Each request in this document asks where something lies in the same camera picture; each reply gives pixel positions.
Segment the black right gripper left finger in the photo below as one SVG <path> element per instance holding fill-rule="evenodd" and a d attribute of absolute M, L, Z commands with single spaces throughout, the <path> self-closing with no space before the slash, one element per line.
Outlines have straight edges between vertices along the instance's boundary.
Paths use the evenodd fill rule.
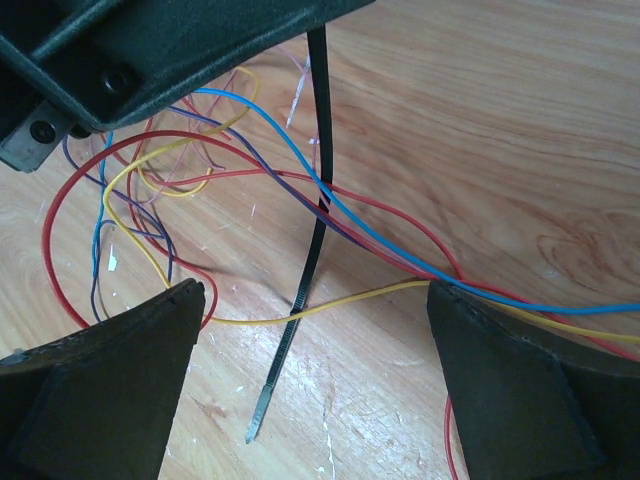
<path fill-rule="evenodd" d="M 158 478 L 204 306 L 188 279 L 3 358 L 2 478 Z"/>

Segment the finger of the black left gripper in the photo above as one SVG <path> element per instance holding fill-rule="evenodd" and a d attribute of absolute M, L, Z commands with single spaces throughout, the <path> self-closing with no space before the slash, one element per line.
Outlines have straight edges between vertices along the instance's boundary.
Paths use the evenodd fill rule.
<path fill-rule="evenodd" d="M 357 1 L 5 1 L 1 160 L 37 170 L 64 136 L 140 122 Z"/>

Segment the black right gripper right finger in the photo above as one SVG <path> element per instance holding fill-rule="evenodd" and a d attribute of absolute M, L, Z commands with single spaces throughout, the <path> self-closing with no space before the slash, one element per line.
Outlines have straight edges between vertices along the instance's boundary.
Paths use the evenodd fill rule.
<path fill-rule="evenodd" d="M 638 362 L 441 282 L 427 314 L 470 478 L 638 478 Z"/>

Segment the black zip tie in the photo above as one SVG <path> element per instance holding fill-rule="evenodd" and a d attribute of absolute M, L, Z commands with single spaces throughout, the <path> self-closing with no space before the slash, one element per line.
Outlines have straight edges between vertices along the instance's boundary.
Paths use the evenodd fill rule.
<path fill-rule="evenodd" d="M 323 182 L 331 184 L 334 172 L 334 149 L 326 27 L 321 26 L 310 30 L 307 34 L 307 44 L 320 141 L 320 178 Z M 291 314 L 300 313 L 307 300 L 325 233 L 326 225 L 317 219 Z M 299 323 L 299 319 L 286 323 L 245 435 L 246 444 L 252 443 L 259 433 Z"/>

